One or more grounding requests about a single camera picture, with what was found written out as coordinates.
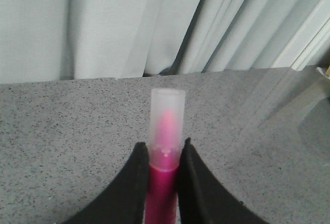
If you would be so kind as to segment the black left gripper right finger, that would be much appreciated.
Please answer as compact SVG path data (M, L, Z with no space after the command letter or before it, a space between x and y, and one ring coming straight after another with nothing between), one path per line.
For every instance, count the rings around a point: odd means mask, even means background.
M177 176L181 223L266 223L236 199L185 140Z

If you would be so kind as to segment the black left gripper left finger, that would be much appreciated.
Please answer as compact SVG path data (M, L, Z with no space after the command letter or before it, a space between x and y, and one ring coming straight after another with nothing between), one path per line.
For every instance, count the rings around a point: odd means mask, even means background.
M138 142L112 182L64 223L142 223L148 171L146 144Z

